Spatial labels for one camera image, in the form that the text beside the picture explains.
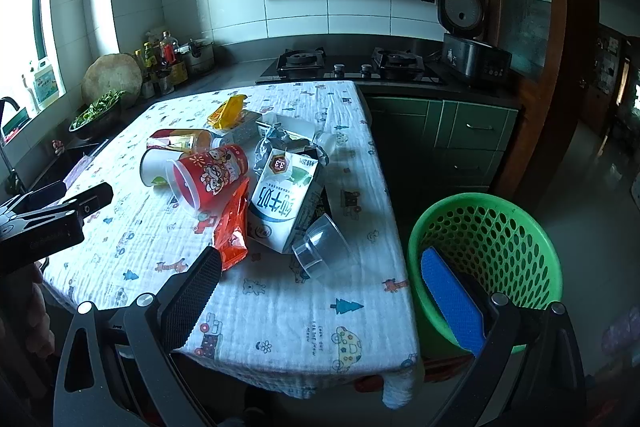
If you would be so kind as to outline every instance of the printed giraffe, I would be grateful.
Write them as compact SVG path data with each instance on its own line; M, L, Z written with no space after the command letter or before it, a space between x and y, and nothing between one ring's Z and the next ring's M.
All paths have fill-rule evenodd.
M187 268L188 266L184 263L184 258L182 258L177 263L167 265L164 264L164 261L160 261L160 263L158 263L158 266L156 266L156 271L161 272L163 270L175 270L176 273L182 273Z
M386 286L385 292L396 293L400 288L405 288L409 286L409 281L404 280L404 281L396 282L396 279L387 279L385 282L383 282L383 285Z

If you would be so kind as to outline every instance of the red cup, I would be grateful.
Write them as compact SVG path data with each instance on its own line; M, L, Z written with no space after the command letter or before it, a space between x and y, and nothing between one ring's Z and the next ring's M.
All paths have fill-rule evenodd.
M196 215L210 207L216 195L248 170L246 156L235 144L170 160L166 178L180 205Z

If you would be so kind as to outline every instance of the blue gripper pad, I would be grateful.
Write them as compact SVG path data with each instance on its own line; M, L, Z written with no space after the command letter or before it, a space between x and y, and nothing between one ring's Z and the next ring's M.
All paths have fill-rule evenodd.
M477 357L485 338L478 306L435 248L422 252L420 270L460 347Z

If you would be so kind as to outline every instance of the stove knob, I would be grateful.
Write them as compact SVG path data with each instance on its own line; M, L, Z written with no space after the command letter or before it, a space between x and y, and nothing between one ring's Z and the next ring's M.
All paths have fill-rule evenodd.
M363 78L371 78L371 71L373 71L371 64L363 64L360 66L360 73Z

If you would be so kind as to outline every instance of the black bowl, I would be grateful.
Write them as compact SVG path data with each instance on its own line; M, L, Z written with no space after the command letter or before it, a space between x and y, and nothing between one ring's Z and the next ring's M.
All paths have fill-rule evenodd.
M72 136L81 140L99 138L106 134L120 121L121 115L122 104L120 103L120 100L118 100L97 118L83 123L80 127L75 129L71 129L71 126L69 126L69 132Z

